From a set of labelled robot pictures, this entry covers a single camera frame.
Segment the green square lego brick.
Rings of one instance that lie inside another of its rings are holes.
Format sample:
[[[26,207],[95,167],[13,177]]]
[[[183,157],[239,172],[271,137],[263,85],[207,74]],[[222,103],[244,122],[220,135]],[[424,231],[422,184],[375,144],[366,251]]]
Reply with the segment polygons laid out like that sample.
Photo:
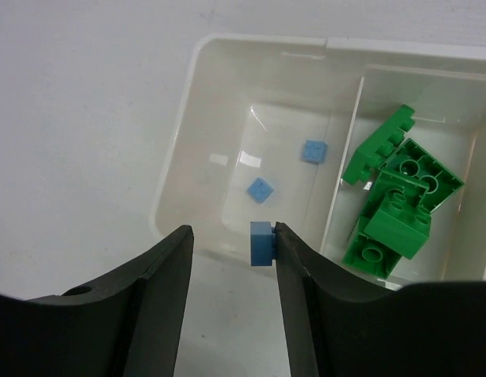
[[[465,184],[411,138],[404,141],[380,167],[427,183],[429,190],[419,204],[431,213]]]

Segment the light blue small lego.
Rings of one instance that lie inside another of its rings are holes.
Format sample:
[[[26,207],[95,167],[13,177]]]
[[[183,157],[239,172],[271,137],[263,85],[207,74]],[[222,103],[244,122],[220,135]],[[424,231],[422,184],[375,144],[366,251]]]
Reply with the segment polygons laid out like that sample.
[[[264,203],[274,192],[274,188],[263,178],[256,178],[247,189],[247,193],[255,203]]]
[[[325,162],[328,145],[325,141],[306,140],[301,150],[301,160],[307,163],[322,164]]]
[[[276,232],[268,221],[250,223],[250,265],[272,266],[276,257]]]

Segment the green number lego brick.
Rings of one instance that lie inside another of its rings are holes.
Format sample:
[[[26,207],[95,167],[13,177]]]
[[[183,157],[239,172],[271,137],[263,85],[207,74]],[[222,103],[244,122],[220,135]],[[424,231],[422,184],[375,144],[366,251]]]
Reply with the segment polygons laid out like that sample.
[[[428,241],[432,217],[400,192],[387,192],[375,212],[359,217],[342,263],[388,278],[402,258],[412,259]]]

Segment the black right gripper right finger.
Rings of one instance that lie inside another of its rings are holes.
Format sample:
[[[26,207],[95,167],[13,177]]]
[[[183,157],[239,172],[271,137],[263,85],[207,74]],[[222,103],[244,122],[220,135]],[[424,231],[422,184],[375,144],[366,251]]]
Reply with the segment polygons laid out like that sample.
[[[486,376],[486,282],[397,291],[349,273],[276,224],[294,376]]]

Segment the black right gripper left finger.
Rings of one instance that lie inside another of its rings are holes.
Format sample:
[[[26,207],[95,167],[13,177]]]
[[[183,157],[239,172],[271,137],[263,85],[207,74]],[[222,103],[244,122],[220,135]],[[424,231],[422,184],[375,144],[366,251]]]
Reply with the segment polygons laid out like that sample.
[[[62,295],[0,294],[0,376],[172,376],[193,246],[182,225]]]

